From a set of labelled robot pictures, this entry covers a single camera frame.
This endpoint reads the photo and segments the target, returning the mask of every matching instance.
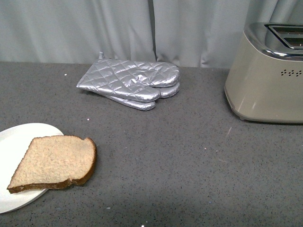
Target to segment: gray curtain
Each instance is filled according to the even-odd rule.
[[[303,0],[0,0],[0,61],[107,58],[230,68],[246,24],[303,23]]]

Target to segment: toaster slot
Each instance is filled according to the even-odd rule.
[[[269,25],[268,29],[290,49],[303,49],[303,26]]]
[[[303,47],[303,38],[285,38],[285,40],[295,47]]]
[[[272,28],[283,35],[303,35],[303,27],[272,26]]]

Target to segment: toaster vent hole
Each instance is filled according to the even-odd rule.
[[[290,71],[287,71],[287,70],[283,70],[283,71],[281,71],[281,76],[284,76],[284,75],[286,75],[286,74],[288,74],[288,76],[290,77],[291,75],[295,75],[296,77],[298,77],[299,75],[302,75],[302,70],[300,70],[300,71],[295,71],[295,70],[290,70]]]

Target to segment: white plate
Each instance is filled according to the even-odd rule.
[[[39,198],[47,189],[10,194],[7,186],[34,137],[63,135],[48,124],[22,124],[0,132],[0,214],[21,208]]]

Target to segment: quilted oven mitt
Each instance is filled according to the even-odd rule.
[[[100,53],[77,87],[129,107],[149,110],[156,99],[178,92],[178,80],[179,70],[173,64],[104,59]]]

